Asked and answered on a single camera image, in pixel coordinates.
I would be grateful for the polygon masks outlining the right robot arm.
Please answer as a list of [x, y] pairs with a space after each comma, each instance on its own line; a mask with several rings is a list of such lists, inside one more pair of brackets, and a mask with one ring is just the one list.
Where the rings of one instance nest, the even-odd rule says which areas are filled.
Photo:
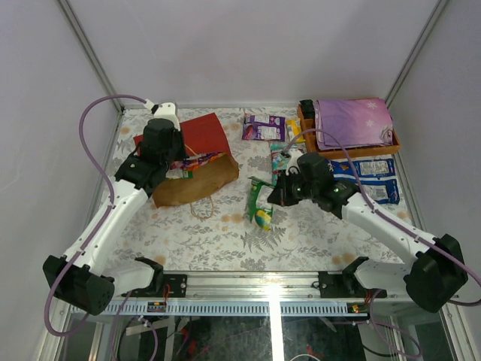
[[268, 202], [290, 207], [309, 200], [324, 212], [349, 222], [390, 249], [400, 263], [355, 261], [343, 277], [350, 296], [369, 290], [406, 293], [420, 308], [436, 313], [467, 283], [459, 242], [411, 226], [380, 207], [350, 180], [337, 180], [318, 153], [289, 150], [286, 170]]

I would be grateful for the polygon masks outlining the red paper bag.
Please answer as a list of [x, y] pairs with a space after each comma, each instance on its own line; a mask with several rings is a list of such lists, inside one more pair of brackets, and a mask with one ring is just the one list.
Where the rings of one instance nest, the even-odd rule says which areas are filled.
[[180, 124], [188, 157], [176, 161], [167, 180], [154, 191], [157, 208], [193, 204], [211, 196], [239, 177], [226, 134], [215, 113]]

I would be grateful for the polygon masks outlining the blue chips bag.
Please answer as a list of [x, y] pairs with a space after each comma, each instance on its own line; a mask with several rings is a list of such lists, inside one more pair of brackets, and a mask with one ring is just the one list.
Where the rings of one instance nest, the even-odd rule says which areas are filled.
[[[393, 158], [375, 160], [354, 160], [354, 169], [365, 192], [379, 204], [398, 204], [400, 192]], [[328, 165], [338, 180], [357, 183], [354, 171], [348, 161], [329, 160]]]

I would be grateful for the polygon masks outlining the green yellow snack bag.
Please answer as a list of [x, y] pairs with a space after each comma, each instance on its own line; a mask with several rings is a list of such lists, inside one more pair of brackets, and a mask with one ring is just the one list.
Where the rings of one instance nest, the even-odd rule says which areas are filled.
[[270, 231], [273, 217], [273, 205], [268, 202], [268, 197], [274, 190], [274, 186], [257, 177], [249, 177], [250, 191], [247, 201], [247, 215], [252, 224], [259, 228]]

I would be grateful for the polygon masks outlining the green white snack packet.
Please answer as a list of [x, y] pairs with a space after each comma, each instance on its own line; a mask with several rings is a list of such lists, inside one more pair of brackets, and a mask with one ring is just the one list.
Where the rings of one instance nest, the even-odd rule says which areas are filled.
[[272, 164], [272, 184], [277, 183], [278, 175], [287, 169], [289, 158], [283, 155], [284, 143], [271, 142], [269, 144]]

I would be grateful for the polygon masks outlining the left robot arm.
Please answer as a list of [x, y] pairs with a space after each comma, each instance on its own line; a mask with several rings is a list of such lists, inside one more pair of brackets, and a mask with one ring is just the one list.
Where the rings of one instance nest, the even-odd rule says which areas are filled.
[[175, 161], [186, 158], [179, 120], [153, 118], [143, 138], [119, 167], [113, 196], [99, 208], [83, 234], [61, 257], [49, 256], [43, 271], [53, 295], [88, 314], [98, 315], [111, 299], [137, 291], [157, 296], [164, 289], [163, 267], [145, 257], [108, 268], [113, 243], [165, 179]]

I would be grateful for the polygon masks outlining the yellow snack packet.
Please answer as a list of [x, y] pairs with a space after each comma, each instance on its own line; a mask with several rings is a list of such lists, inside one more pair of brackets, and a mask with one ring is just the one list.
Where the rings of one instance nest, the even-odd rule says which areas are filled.
[[292, 141], [295, 137], [297, 137], [301, 133], [300, 119], [296, 117], [287, 120], [286, 131], [289, 141]]

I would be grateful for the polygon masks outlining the purple snack packet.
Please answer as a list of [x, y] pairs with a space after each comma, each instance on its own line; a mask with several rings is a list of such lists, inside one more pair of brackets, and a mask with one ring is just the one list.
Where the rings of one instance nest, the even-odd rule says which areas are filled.
[[242, 139], [284, 142], [286, 140], [286, 118], [268, 114], [245, 114]]

